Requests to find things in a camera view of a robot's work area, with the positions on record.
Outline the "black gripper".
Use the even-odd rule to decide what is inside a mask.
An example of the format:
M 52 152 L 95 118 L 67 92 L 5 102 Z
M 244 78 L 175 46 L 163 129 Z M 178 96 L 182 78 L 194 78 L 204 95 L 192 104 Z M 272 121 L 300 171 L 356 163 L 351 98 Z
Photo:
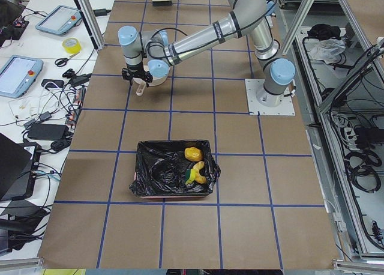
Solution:
M 121 71 L 122 77 L 128 81 L 130 86 L 133 85 L 133 79 L 141 79 L 145 81 L 146 87 L 150 87 L 150 83 L 152 82 L 152 75 L 149 71 L 145 71 L 142 63 L 136 65 L 126 64 L 126 67 Z

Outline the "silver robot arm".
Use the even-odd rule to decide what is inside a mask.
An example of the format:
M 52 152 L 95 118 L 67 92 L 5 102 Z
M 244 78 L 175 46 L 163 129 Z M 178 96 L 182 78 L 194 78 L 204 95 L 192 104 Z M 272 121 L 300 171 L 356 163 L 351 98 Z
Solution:
M 272 36 L 266 19 L 271 0 L 227 0 L 229 13 L 209 26 L 169 43 L 165 28 L 139 32 L 133 26 L 118 31 L 126 66 L 122 77 L 132 82 L 167 77 L 172 66 L 200 54 L 232 38 L 249 36 L 253 41 L 256 58 L 265 74 L 263 90 L 268 95 L 283 95 L 295 76 L 295 66 L 279 53 L 280 45 Z

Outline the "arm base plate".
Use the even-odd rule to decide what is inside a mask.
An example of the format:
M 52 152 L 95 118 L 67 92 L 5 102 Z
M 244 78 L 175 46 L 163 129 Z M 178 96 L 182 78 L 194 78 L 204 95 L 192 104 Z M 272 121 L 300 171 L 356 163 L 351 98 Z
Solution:
M 271 95 L 264 89 L 264 79 L 245 79 L 248 113 L 261 116 L 295 116 L 289 87 L 283 94 Z

